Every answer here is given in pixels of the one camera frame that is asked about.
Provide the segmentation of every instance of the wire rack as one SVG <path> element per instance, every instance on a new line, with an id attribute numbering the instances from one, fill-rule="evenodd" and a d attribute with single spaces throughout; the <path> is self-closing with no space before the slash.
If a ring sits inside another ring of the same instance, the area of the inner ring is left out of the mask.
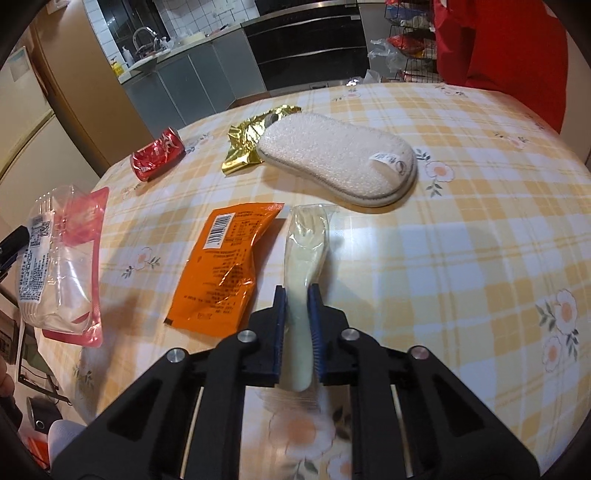
<path id="1" fill-rule="evenodd" d="M 386 4 L 384 17 L 390 22 L 389 39 L 407 58 L 406 66 L 394 80 L 438 83 L 437 46 L 433 22 L 433 0 Z"/>

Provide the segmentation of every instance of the pink packaging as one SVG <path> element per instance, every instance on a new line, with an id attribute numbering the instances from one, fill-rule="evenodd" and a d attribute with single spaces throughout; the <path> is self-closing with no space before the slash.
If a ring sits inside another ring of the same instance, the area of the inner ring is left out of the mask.
<path id="1" fill-rule="evenodd" d="M 21 258 L 22 318 L 46 338 L 98 347 L 99 250 L 109 189 L 89 195 L 59 187 L 31 211 L 31 240 Z"/>

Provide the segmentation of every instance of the plastic bag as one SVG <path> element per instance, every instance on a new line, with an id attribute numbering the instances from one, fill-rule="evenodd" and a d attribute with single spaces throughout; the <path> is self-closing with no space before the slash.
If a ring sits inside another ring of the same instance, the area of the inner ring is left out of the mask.
<path id="1" fill-rule="evenodd" d="M 102 343 L 99 248 L 108 196 L 108 188 L 85 195 L 58 187 L 31 209 L 29 245 L 16 265 L 18 306 L 47 338 Z"/>
<path id="2" fill-rule="evenodd" d="M 334 205 L 292 209 L 285 241 L 284 281 L 287 322 L 280 388 L 301 392 L 313 380 L 314 355 L 308 318 L 308 287 L 318 281 L 329 248 L 329 219 Z"/>
<path id="3" fill-rule="evenodd" d="M 368 53 L 370 59 L 375 57 L 386 57 L 386 66 L 392 73 L 397 73 L 406 67 L 407 58 L 398 48 L 390 44 L 385 38 L 371 40 L 373 45 L 382 48 L 375 48 Z"/>
<path id="4" fill-rule="evenodd" d="M 165 323 L 215 337 L 236 333 L 255 288 L 252 247 L 282 203 L 214 210 L 193 247 Z"/>

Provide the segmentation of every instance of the metal screw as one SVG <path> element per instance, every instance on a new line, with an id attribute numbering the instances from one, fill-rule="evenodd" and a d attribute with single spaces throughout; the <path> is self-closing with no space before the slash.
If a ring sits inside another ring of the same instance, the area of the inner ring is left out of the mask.
<path id="1" fill-rule="evenodd" d="M 354 328 L 346 328 L 340 333 L 341 337 L 348 342 L 353 342 L 359 339 L 359 331 Z"/>
<path id="2" fill-rule="evenodd" d="M 429 350 L 423 346 L 414 346 L 412 350 L 410 350 L 410 354 L 417 360 L 426 360 L 429 358 Z"/>
<path id="3" fill-rule="evenodd" d="M 238 340 L 242 343 L 251 343 L 256 340 L 256 333 L 252 330 L 243 330 L 238 332 Z"/>
<path id="4" fill-rule="evenodd" d="M 184 358 L 184 350 L 182 348 L 173 348 L 166 353 L 166 360 L 172 364 L 179 363 Z"/>

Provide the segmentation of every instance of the soap bottle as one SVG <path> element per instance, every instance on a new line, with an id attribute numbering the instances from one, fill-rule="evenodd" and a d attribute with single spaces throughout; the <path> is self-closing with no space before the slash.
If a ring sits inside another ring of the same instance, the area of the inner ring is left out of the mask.
<path id="1" fill-rule="evenodd" d="M 111 69 L 115 72 L 115 75 L 119 76 L 124 72 L 122 65 L 117 61 L 116 58 L 111 59 Z"/>
<path id="2" fill-rule="evenodd" d="M 135 63 L 133 55 L 125 47 L 123 47 L 123 58 L 128 67 L 131 67 Z"/>

